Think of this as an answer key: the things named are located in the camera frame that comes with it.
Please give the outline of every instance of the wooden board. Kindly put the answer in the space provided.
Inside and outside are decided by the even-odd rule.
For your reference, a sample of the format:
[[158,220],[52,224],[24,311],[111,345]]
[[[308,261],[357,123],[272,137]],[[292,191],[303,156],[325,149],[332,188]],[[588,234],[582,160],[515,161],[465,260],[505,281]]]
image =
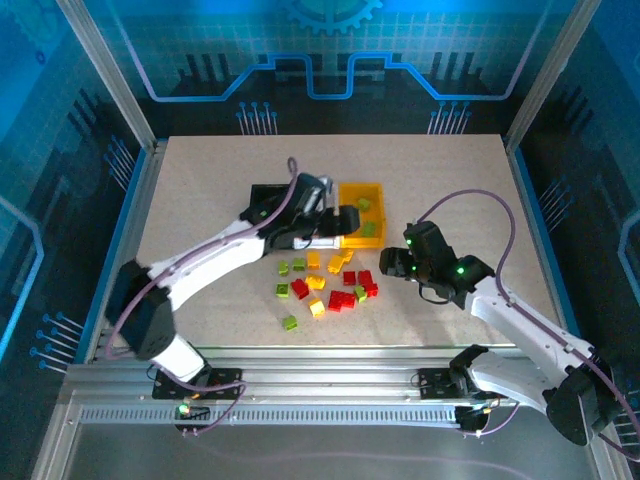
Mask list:
[[[379,182],[384,186],[387,246],[402,246],[402,231],[433,203],[464,188],[484,188],[503,196],[515,211],[517,238],[505,268],[505,283],[556,320],[541,268],[497,135],[326,135],[256,137],[172,137],[152,201],[139,260],[153,263],[215,235],[248,206],[254,183],[289,181],[286,159],[301,171],[328,174],[335,182]],[[474,254],[497,265],[509,235],[505,212],[484,197],[459,197],[434,213],[459,256]],[[332,252],[322,251],[328,300],[341,282],[326,272]],[[200,291],[176,312],[178,331],[201,346],[264,345],[465,345],[509,343],[483,322],[448,305],[418,297],[417,288],[383,277],[379,251],[356,251],[352,268],[367,268],[380,295],[353,312],[328,312],[315,320],[307,302],[275,296],[277,253],[247,265]],[[289,281],[296,278],[290,274]],[[285,332],[281,321],[298,318]]]

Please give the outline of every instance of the red block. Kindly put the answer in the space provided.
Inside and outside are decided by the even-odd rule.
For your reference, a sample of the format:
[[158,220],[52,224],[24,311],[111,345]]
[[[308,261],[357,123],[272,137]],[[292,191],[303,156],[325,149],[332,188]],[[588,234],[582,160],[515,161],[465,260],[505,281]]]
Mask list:
[[342,293],[342,306],[345,308],[355,308],[356,306],[356,294],[355,293]]
[[360,285],[371,285],[373,283],[373,277],[369,270],[360,270],[358,272],[358,283]]
[[367,292],[367,297],[377,297],[378,296],[378,284],[371,283],[369,285],[364,286],[365,292]]
[[336,292],[335,290],[331,291],[331,295],[329,296],[329,305],[327,308],[332,312],[340,312],[340,310],[342,310],[342,298],[340,293],[341,292]]
[[356,284],[356,272],[343,272],[342,280],[346,287],[352,287]]
[[304,283],[304,280],[300,278],[291,282],[291,289],[300,300],[309,295],[309,287]]

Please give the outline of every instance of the yellow block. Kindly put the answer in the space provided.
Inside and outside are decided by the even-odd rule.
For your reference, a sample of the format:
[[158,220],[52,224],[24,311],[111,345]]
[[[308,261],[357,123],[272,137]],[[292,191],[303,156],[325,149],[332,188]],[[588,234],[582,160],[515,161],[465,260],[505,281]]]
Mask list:
[[311,310],[311,315],[313,315],[314,318],[318,318],[324,315],[324,304],[319,298],[316,298],[309,302],[309,309]]
[[309,288],[312,288],[313,290],[322,290],[324,289],[324,284],[326,283],[326,280],[324,279],[324,277],[321,277],[320,275],[311,274],[311,275],[307,275],[305,282],[307,283]]
[[318,252],[307,253],[307,268],[318,270],[320,268],[320,254]]
[[340,273],[340,270],[342,269],[342,265],[344,265],[344,257],[341,257],[340,255],[334,255],[333,257],[331,257],[331,260],[329,260],[327,270],[329,270],[329,273],[338,275]]
[[342,252],[340,252],[340,256],[344,258],[344,263],[351,262],[351,259],[353,258],[353,249],[345,248],[344,250],[342,250]]

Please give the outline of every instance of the green lego brick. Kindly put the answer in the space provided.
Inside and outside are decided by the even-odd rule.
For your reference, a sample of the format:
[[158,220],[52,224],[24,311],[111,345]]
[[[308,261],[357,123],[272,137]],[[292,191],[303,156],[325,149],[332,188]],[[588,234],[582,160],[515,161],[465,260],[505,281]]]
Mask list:
[[371,202],[369,200],[367,200],[366,198],[359,198],[358,199],[358,209],[361,212],[368,211],[370,207],[371,207]]
[[290,332],[291,330],[298,328],[298,320],[296,320],[296,317],[293,315],[289,315],[287,318],[282,320],[282,326],[287,332]]
[[279,283],[276,285],[276,295],[280,298],[288,298],[289,297],[289,284],[288,283]]
[[363,237],[373,237],[376,234],[376,224],[373,222],[364,222],[362,226]]
[[304,272],[305,268],[307,268],[307,262],[304,258],[294,258],[291,266],[296,272]]
[[289,273],[289,264],[284,260],[278,262],[278,273],[281,277],[284,277]]
[[358,297],[358,302],[362,303],[365,301],[365,299],[367,298],[367,291],[364,289],[364,287],[362,285],[358,285],[353,292],[356,294],[356,297]]

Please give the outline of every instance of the yellow plastic tray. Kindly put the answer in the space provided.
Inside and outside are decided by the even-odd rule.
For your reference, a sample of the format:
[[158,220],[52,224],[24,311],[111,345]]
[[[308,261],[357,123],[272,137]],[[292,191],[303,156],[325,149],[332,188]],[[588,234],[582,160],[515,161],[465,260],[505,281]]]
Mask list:
[[[384,216],[384,196],[382,185],[379,183],[341,183],[338,189],[340,205],[358,206],[358,200],[369,200],[369,210],[360,211],[360,228],[351,235],[342,238],[344,248],[383,248],[387,233],[387,219]],[[376,224],[373,237],[363,237],[362,227],[366,222]]]

